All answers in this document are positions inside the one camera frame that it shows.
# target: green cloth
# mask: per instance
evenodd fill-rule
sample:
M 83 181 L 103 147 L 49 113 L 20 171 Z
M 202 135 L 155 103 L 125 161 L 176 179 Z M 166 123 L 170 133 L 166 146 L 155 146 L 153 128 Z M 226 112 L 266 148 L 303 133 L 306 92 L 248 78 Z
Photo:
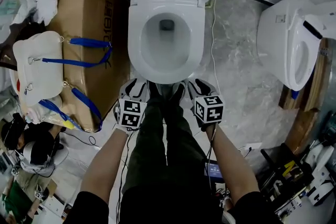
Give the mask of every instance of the green cloth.
M 2 203 L 7 213 L 13 212 L 17 223 L 30 224 L 33 220 L 27 216 L 33 202 L 14 181 L 8 196 L 2 194 Z

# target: crumpled white tissue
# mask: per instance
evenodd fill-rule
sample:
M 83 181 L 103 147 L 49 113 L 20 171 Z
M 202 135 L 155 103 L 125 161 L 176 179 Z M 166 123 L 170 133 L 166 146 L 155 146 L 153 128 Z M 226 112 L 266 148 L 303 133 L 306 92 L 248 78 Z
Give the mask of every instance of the crumpled white tissue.
M 39 24 L 44 21 L 47 26 L 57 14 L 57 0 L 20 0 L 21 6 L 13 20 L 13 24 L 20 24 L 29 12 L 36 9 L 34 21 Z

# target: white cable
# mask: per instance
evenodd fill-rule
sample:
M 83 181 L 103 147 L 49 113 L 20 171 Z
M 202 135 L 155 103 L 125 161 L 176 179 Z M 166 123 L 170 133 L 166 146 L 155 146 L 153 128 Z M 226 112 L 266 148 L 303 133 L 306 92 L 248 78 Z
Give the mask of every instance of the white cable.
M 211 43 L 211 56 L 212 56 L 212 61 L 214 62 L 214 73 L 215 73 L 215 79 L 216 79 L 216 82 L 217 82 L 217 88 L 218 88 L 218 93 L 221 94 L 220 92 L 220 88 L 219 88 L 219 83 L 218 83 L 218 79 L 217 79 L 217 74 L 216 74 L 216 62 L 215 62 L 215 58 L 214 58 L 214 55 L 213 55 L 213 52 L 212 52 L 212 49 L 214 47 L 214 42 L 215 42 L 215 38 L 214 38 L 214 26 L 215 26 L 215 23 L 216 23 L 216 11 L 215 11 L 215 7 L 216 7 L 216 1 L 214 1 L 214 7 L 213 7 L 213 11 L 214 11 L 214 21 L 212 23 L 212 27 L 211 27 L 211 34 L 212 34 L 212 43 Z

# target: blue strap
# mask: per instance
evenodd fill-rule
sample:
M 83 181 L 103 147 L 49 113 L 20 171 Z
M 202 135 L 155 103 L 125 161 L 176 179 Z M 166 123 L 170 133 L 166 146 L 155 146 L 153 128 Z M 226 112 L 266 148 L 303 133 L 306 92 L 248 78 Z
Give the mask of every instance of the blue strap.
M 75 127 L 77 127 L 79 130 L 83 131 L 83 129 L 72 118 L 70 118 L 70 116 L 63 113 L 53 102 L 51 102 L 49 100 L 46 100 L 46 99 L 43 99 L 43 100 L 39 101 L 38 103 L 40 105 L 44 106 L 45 108 L 48 108 L 48 109 L 58 113 L 64 121 L 70 121 Z
M 91 62 L 82 62 L 76 60 L 66 60 L 66 59 L 50 59 L 50 58 L 42 58 L 42 62 L 53 62 L 53 63 L 62 63 L 63 65 L 72 65 L 72 66 L 80 66 L 80 67 L 95 67 L 105 63 L 109 60 L 110 55 L 112 53 L 112 46 L 109 42 L 99 41 L 89 38 L 72 38 L 70 39 L 70 43 L 74 45 L 80 45 L 83 47 L 90 48 L 109 48 L 105 53 L 103 58 L 97 63 Z
M 101 127 L 103 125 L 103 119 L 96 105 L 85 94 L 80 92 L 78 89 L 72 88 L 71 91 L 80 101 L 82 101 L 98 117 L 100 121 L 99 130 L 101 130 Z

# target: toilet hinge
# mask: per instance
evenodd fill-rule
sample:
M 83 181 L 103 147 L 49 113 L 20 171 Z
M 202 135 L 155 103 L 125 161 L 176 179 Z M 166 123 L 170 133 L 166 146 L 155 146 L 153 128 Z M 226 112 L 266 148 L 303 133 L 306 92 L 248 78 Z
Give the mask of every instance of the toilet hinge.
M 204 8 L 205 7 L 205 3 L 202 0 L 198 0 L 197 7 Z
M 138 0 L 131 0 L 131 6 L 137 6 Z

